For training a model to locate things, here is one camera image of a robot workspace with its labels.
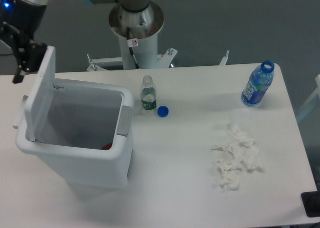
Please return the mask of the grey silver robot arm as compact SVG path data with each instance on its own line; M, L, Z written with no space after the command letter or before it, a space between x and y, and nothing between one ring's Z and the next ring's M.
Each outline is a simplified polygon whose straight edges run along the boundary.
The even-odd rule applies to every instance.
M12 82L21 83L24 76L37 72L47 50L45 43L36 42L49 0L0 0L0 39L16 58L17 69ZM119 3L128 12L142 12L150 0L84 0L92 4Z

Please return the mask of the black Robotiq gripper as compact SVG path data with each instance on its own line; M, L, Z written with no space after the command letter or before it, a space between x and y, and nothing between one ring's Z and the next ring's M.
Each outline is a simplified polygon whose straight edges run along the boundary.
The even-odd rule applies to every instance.
M24 77L37 72L47 50L45 43L34 41L46 5L27 0L0 0L0 39L8 45L16 59L17 69L12 83L21 83Z

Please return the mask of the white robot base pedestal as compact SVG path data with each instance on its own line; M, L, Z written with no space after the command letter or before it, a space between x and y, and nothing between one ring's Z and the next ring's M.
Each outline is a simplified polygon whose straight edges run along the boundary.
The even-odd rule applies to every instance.
M164 25L164 13L153 1L145 10L130 12L120 4L109 14L109 25L118 37L121 57L89 60L88 71L110 70L114 66L129 69L173 68L178 51L169 48L158 53L158 33Z

